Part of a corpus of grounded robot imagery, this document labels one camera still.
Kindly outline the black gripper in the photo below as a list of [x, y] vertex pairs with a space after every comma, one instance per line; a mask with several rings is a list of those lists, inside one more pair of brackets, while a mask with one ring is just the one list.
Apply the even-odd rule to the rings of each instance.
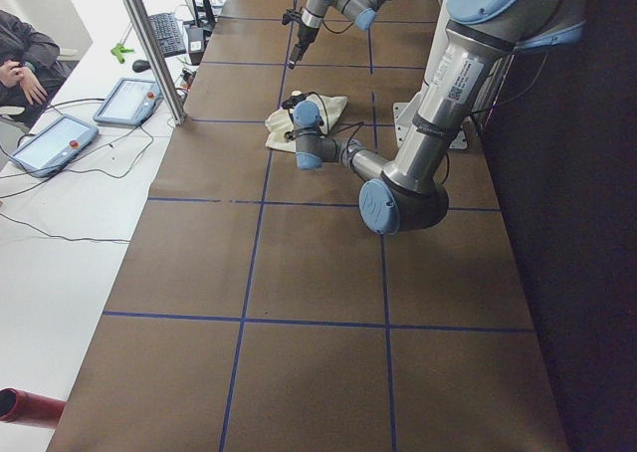
[[287, 67], [293, 69], [297, 63], [299, 63], [309, 48], [309, 46], [315, 41], [318, 36], [319, 29], [309, 27], [303, 23], [299, 25], [298, 29], [298, 41], [290, 52]]

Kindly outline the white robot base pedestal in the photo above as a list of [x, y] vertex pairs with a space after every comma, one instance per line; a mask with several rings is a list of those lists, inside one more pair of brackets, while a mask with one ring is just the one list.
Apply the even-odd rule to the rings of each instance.
[[444, 72], [452, 63], [452, 58], [446, 54], [448, 46], [446, 26], [450, 16], [446, 7], [446, 0], [438, 1], [440, 12], [422, 87], [409, 103], [395, 103], [393, 105], [395, 135], [398, 147], [402, 146], [407, 137], [408, 130], [411, 128], [416, 114], [425, 118], [434, 126], [441, 129], [449, 129], [448, 126], [442, 124], [442, 121], [450, 119], [451, 116], [439, 106], [438, 98], [441, 93], [439, 86], [443, 82]]

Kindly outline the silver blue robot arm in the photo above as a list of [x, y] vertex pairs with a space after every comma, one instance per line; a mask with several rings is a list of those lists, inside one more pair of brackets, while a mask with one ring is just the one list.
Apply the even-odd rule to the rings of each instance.
[[394, 159], [384, 159], [351, 139], [337, 142], [319, 131], [311, 101], [293, 110], [292, 135], [301, 170], [338, 161], [364, 183], [359, 211], [379, 234], [429, 228], [445, 216], [449, 199], [434, 175], [463, 120], [475, 106], [496, 61], [513, 53], [576, 42], [586, 0], [442, 0], [436, 37], [421, 90], [406, 112], [411, 119]]
[[283, 15], [282, 23], [299, 24], [298, 40], [288, 57], [288, 68], [293, 70], [316, 40], [329, 8], [339, 12], [359, 30], [366, 31], [374, 22], [377, 11], [387, 1], [389, 0], [307, 0], [300, 12], [288, 9]]

